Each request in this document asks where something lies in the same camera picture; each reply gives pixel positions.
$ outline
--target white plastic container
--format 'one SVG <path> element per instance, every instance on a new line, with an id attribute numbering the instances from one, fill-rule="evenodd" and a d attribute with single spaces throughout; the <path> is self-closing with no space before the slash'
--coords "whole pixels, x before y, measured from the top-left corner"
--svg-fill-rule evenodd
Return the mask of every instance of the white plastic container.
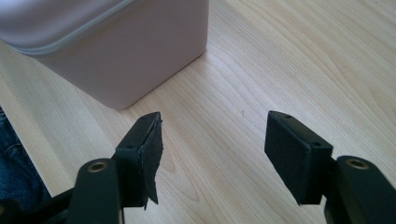
<path id="1" fill-rule="evenodd" d="M 0 39 L 123 109 L 205 50 L 208 0 L 0 0 Z"/>

